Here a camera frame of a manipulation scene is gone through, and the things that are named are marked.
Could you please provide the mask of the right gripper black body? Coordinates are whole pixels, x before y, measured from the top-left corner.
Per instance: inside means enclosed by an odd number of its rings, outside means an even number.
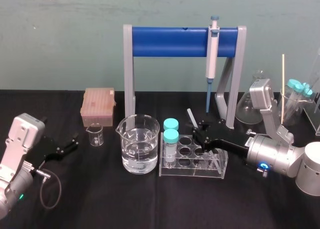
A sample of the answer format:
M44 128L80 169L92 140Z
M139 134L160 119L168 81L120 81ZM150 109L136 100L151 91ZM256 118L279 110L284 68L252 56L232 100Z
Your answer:
M246 145L250 139L248 134L230 129L222 123L206 125L203 132L203 149L206 152L221 149L239 157L248 156L249 146Z

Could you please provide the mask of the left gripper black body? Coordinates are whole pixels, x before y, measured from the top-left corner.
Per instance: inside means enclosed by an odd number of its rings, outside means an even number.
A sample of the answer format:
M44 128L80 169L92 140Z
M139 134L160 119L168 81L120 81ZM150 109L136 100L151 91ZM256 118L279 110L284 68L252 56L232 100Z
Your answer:
M52 138L43 136L34 148L34 167L40 168L46 162L62 160L62 149Z

